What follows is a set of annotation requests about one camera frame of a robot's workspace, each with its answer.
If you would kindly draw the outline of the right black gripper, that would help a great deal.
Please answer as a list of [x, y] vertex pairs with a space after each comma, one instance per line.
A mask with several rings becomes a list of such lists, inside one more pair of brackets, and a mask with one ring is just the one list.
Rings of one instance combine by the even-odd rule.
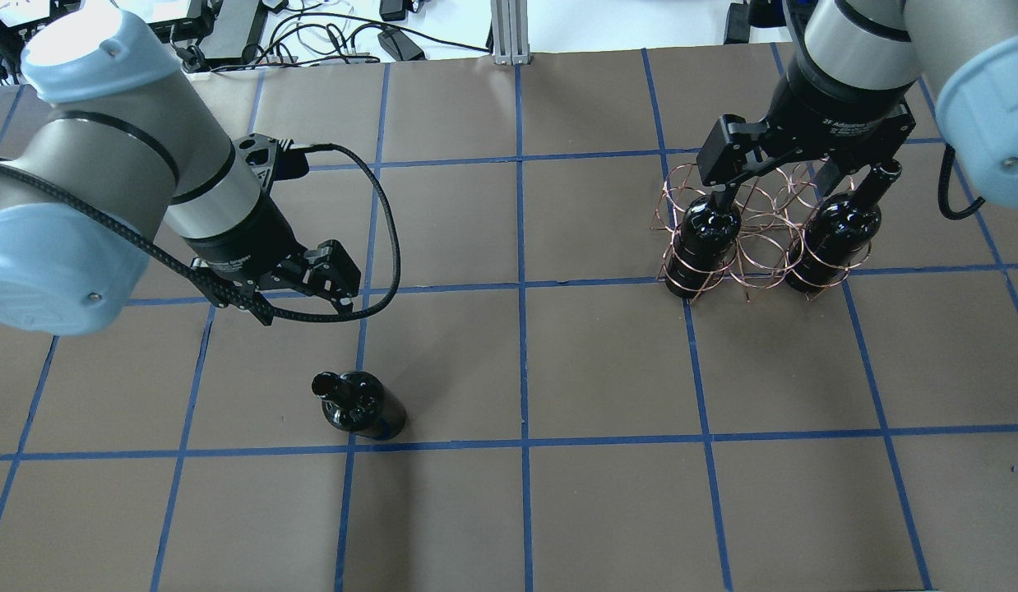
[[737, 187], [782, 164], [826, 157], [817, 190], [822, 198], [831, 197], [868, 165], [848, 150], [865, 153], [884, 141], [904, 140], [914, 130], [907, 88], [848, 86], [810, 58], [792, 58], [761, 120], [749, 123], [738, 115], [716, 120], [696, 158], [701, 183]]

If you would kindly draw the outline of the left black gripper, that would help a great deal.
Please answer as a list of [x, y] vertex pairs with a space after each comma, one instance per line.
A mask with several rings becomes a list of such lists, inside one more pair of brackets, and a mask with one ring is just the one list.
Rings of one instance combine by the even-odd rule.
[[187, 238], [197, 259], [190, 281], [217, 308], [237, 308], [272, 325], [275, 309], [258, 291], [294, 289], [329, 301], [336, 310], [354, 310], [361, 270], [335, 239], [308, 250], [269, 197], [258, 199], [234, 228], [209, 238]]

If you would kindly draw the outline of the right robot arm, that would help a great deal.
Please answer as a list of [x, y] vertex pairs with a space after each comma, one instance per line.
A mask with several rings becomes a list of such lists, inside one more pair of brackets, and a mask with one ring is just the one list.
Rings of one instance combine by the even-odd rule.
[[817, 185], [895, 154], [904, 97], [923, 78], [942, 139], [979, 195], [1018, 209], [1018, 1], [784, 1], [795, 53], [758, 123], [724, 115], [696, 159], [728, 190], [782, 164], [827, 159]]

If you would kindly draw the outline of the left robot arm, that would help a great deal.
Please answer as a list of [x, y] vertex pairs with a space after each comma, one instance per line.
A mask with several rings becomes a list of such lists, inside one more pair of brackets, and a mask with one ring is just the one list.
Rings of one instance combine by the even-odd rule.
[[20, 156], [0, 158], [0, 323], [50, 335], [111, 325], [149, 262], [213, 304], [269, 325], [265, 292], [354, 315], [361, 271], [339, 241], [301, 244], [270, 192], [305, 176], [313, 147], [232, 139], [140, 16], [87, 1], [25, 45], [21, 70], [51, 106]]

